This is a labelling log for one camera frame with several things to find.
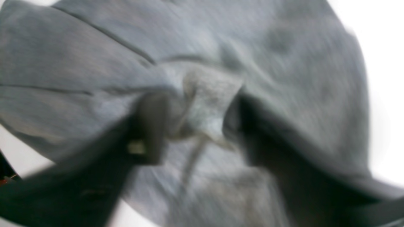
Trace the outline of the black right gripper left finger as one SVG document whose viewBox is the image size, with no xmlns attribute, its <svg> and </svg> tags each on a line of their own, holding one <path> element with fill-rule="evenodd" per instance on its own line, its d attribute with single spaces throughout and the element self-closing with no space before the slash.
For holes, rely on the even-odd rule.
<svg viewBox="0 0 404 227">
<path fill-rule="evenodd" d="M 105 227 L 131 170 L 160 163 L 168 118 L 167 93 L 143 95 L 78 153 L 2 186 L 1 218 L 23 227 Z"/>
</svg>

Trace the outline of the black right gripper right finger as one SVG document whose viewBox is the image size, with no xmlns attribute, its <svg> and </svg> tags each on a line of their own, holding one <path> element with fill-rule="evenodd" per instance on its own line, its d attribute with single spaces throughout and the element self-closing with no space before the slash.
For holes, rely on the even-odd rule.
<svg viewBox="0 0 404 227">
<path fill-rule="evenodd" d="M 236 95 L 224 128 L 273 174 L 294 227 L 403 226 L 403 189 L 323 153 L 254 98 Z"/>
</svg>

